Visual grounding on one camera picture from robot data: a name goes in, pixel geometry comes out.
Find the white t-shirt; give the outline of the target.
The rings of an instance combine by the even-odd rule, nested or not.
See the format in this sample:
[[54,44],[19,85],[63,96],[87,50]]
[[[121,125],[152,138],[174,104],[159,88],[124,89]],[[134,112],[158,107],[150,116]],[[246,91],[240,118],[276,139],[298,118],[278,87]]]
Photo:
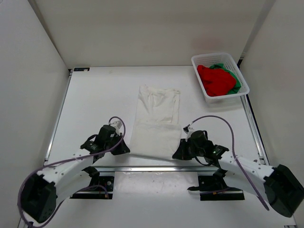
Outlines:
[[181,139],[178,89],[139,87],[130,150],[133,156],[171,160]]

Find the red t-shirt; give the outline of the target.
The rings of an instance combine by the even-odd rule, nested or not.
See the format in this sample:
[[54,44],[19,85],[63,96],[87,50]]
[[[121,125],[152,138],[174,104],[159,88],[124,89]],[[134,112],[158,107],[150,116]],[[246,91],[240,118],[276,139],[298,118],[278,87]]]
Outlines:
[[215,97],[219,94],[221,86],[225,85],[225,80],[217,70],[210,69],[204,65],[197,66],[197,72],[208,96]]

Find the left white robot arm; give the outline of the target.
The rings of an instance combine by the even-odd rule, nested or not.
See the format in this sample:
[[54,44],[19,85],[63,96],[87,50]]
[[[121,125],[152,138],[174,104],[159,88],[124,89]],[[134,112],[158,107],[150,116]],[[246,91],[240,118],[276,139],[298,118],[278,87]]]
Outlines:
[[112,155],[130,152],[120,132],[121,126],[120,121],[103,125],[67,162],[54,163],[31,174],[19,194],[21,211],[37,223],[45,224],[59,205],[78,191],[104,189],[99,181],[100,172],[93,165],[107,152]]

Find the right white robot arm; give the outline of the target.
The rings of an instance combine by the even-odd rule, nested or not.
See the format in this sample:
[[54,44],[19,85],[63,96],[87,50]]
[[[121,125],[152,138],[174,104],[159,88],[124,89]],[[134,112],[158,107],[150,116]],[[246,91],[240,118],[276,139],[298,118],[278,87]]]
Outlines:
[[172,157],[182,161],[202,157],[205,166],[217,168],[200,186],[189,187],[190,191],[211,194],[239,189],[261,196],[273,210],[287,218],[293,216],[304,200],[304,188],[288,167],[268,166],[234,155],[228,148],[210,141],[206,131],[188,133]]

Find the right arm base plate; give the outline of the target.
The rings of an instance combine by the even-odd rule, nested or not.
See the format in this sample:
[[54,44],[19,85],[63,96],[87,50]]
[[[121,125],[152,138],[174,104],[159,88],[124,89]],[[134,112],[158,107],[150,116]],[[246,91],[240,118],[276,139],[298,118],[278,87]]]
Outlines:
[[223,178],[212,171],[198,172],[198,185],[187,188],[199,192],[200,201],[241,201],[245,200],[243,190],[228,187]]

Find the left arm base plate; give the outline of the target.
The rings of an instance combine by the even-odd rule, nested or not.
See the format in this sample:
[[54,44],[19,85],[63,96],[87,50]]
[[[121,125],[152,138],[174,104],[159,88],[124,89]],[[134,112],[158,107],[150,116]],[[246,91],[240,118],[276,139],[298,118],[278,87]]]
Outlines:
[[114,173],[102,174],[95,167],[87,167],[83,171],[88,174],[89,185],[70,196],[71,199],[111,200],[114,190]]

